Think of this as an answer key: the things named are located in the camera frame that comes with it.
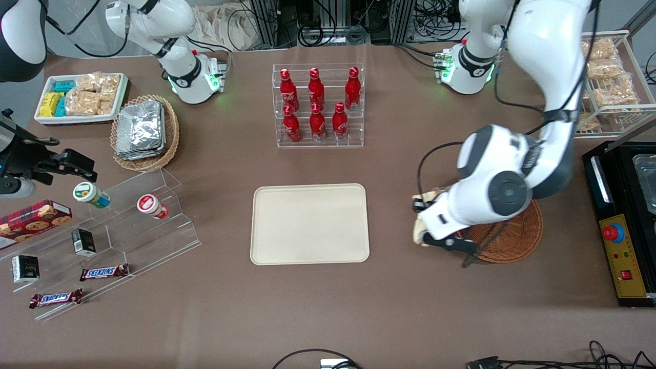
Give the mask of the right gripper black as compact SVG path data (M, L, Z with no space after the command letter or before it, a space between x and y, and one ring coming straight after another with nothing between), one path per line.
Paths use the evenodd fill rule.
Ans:
M53 137L40 138L14 123L12 111L2 111L2 182L9 178L26 178L43 185L52 185L53 176L47 171L40 172L39 164L48 162L56 156L48 147L59 145ZM64 149L59 155L59 163L72 168L72 174L86 181L97 181L93 170L95 161L73 149Z

